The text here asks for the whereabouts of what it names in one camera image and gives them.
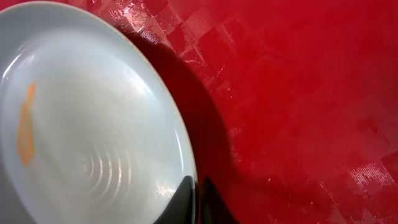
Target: red surface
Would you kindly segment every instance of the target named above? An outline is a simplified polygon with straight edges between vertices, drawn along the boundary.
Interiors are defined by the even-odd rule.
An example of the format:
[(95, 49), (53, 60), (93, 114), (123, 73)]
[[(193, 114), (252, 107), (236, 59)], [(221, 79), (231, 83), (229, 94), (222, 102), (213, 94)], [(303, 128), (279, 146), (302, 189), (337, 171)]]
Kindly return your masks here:
[(398, 1), (64, 2), (145, 53), (241, 223), (398, 223)]

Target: round plate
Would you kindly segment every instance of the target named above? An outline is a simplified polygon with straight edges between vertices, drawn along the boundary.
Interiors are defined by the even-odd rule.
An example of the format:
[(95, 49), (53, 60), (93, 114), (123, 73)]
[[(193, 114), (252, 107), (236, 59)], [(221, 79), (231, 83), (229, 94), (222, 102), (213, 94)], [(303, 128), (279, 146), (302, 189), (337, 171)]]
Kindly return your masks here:
[(10, 7), (0, 27), (5, 223), (156, 221), (196, 171), (177, 107), (140, 51), (64, 4)]

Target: red table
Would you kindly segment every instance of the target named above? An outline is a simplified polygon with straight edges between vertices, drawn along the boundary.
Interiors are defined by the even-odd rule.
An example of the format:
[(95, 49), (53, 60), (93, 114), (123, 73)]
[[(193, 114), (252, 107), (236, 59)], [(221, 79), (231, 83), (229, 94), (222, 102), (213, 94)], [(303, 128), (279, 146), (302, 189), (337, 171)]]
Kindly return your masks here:
[(62, 2), (152, 62), (241, 223), (398, 223), (398, 1)]

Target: plate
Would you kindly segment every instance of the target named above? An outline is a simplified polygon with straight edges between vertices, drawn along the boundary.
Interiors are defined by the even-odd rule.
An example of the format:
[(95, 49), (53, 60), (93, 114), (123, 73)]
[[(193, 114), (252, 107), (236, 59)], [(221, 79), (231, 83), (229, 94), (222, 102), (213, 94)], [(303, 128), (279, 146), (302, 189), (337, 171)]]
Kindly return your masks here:
[(127, 38), (54, 2), (5, 9), (0, 27), (5, 223), (195, 221), (188, 134)]

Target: orange stain on plate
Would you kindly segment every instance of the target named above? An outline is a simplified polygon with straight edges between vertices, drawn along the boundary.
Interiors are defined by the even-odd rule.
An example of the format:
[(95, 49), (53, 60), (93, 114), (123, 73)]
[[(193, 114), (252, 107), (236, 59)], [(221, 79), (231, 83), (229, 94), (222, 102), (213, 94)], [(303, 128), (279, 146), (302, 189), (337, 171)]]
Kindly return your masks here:
[(32, 107), (35, 89), (36, 83), (29, 85), (26, 100), (21, 104), (21, 117), (19, 118), (17, 151), (24, 166), (27, 166), (35, 155), (32, 128)]

